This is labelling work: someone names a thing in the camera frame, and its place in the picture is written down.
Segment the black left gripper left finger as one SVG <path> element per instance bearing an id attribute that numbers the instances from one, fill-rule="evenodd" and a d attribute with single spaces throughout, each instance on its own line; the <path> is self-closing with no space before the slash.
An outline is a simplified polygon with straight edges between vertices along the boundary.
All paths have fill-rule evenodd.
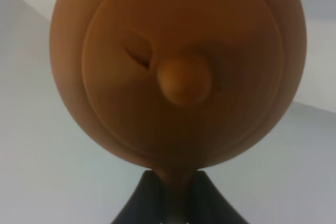
<path id="1" fill-rule="evenodd" d="M 146 170 L 131 198 L 112 224 L 166 223 L 164 190 L 157 174 Z"/>

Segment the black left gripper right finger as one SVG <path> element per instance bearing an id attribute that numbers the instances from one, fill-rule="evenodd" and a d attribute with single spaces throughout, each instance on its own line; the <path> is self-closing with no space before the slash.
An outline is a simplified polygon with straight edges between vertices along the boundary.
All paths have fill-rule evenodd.
<path id="1" fill-rule="evenodd" d="M 248 224 L 204 171 L 195 173 L 188 195 L 188 223 Z"/>

